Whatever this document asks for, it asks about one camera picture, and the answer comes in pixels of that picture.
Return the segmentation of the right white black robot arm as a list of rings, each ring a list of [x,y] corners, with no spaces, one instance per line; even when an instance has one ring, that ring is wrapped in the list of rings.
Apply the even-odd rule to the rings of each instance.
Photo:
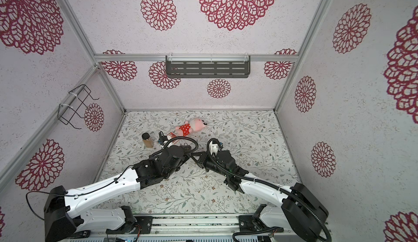
[[[279,185],[257,177],[236,164],[229,150],[218,139],[209,139],[206,150],[193,152],[189,157],[202,169],[225,177],[225,185],[239,193],[265,201],[250,217],[240,217],[240,231],[233,234],[257,235],[292,230],[305,242],[330,242],[332,235],[326,227],[328,211],[303,184]]]

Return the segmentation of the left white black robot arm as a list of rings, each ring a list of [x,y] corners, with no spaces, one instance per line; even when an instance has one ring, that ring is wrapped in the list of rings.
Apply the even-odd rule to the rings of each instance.
[[[45,241],[59,242],[76,232],[96,228],[105,228],[112,233],[131,231],[136,219],[128,206],[111,210],[96,209],[96,206],[168,179],[199,147],[196,140],[187,136],[183,139],[193,143],[194,147],[173,145],[174,141],[180,140],[178,136],[165,141],[162,149],[149,159],[129,165],[113,177],[80,188],[66,190],[62,185],[53,188],[47,193],[41,217]]]

